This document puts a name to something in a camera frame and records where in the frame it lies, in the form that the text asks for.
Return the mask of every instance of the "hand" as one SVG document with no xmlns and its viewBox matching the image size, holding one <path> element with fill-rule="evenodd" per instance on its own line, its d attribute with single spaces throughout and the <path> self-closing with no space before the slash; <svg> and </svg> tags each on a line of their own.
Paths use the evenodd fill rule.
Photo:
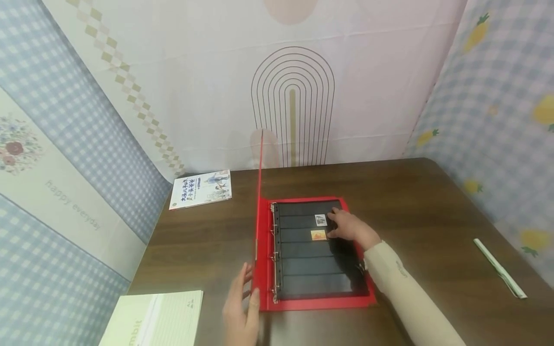
<svg viewBox="0 0 554 346">
<path fill-rule="evenodd" d="M 329 238 L 355 240 L 364 251 L 381 242 L 381 238 L 373 228 L 345 210 L 333 207 L 332 212 L 327 213 L 327 216 L 337 224 L 337 229 L 327 234 Z"/>
<path fill-rule="evenodd" d="M 242 309 L 242 301 L 250 295 L 243 292 L 244 284 L 252 280 L 252 266 L 243 264 L 239 275 L 231 283 L 229 296 L 223 307 L 225 346 L 255 346 L 260 324 L 260 291 L 256 288 L 250 296 L 248 315 Z"/>
</svg>

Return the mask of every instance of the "person's left hand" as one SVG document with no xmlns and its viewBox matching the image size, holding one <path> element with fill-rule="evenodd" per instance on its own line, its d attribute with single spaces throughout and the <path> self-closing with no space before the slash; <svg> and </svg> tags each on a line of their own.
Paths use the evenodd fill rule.
<svg viewBox="0 0 554 346">
<path fill-rule="evenodd" d="M 260 324 L 260 291 L 256 288 L 250 296 L 248 315 L 242 309 L 242 300 L 250 295 L 243 292 L 244 284 L 252 280 L 252 266 L 243 264 L 239 275 L 231 283 L 229 296 L 223 307 L 225 346 L 255 346 Z"/>
</svg>

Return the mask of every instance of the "beige sleeve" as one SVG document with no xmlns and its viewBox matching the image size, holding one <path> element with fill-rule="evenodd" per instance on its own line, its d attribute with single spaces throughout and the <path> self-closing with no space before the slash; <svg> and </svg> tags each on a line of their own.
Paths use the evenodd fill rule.
<svg viewBox="0 0 554 346">
<path fill-rule="evenodd" d="M 377 244 L 364 258 L 377 288 L 390 300 L 416 346 L 465 345 L 388 244 Z"/>
</svg>

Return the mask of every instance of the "red binder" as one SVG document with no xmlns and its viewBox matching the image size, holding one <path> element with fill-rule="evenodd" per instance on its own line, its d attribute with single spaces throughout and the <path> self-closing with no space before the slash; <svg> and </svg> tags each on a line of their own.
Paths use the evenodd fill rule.
<svg viewBox="0 0 554 346">
<path fill-rule="evenodd" d="M 263 154 L 263 132 L 260 144 L 260 166 L 258 169 L 258 211 L 256 220 L 256 234 L 254 243 L 254 270 L 252 289 L 260 290 L 261 311 L 288 311 L 288 310 L 315 310 L 315 309 L 344 309 L 368 307 L 377 303 L 375 288 L 369 274 L 365 273 L 365 279 L 369 295 L 359 297 L 333 297 L 318 299 L 290 299 L 274 300 L 274 263 L 271 259 L 274 249 L 274 238 L 271 233 L 273 227 L 271 215 L 271 203 L 314 202 L 326 200 L 339 200 L 342 208 L 348 210 L 348 206 L 342 198 L 337 197 L 312 197 L 267 200 L 261 196 L 261 163 Z M 358 244 L 356 251 L 360 260 L 363 259 L 363 251 Z"/>
</svg>

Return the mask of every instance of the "line arch graphic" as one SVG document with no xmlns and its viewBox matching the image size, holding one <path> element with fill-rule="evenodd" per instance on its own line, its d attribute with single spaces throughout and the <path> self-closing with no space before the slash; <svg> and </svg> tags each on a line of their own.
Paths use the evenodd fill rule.
<svg viewBox="0 0 554 346">
<path fill-rule="evenodd" d="M 256 129 L 276 135 L 281 167 L 325 164 L 335 77 L 327 61 L 304 47 L 270 54 L 251 85 Z"/>
</svg>

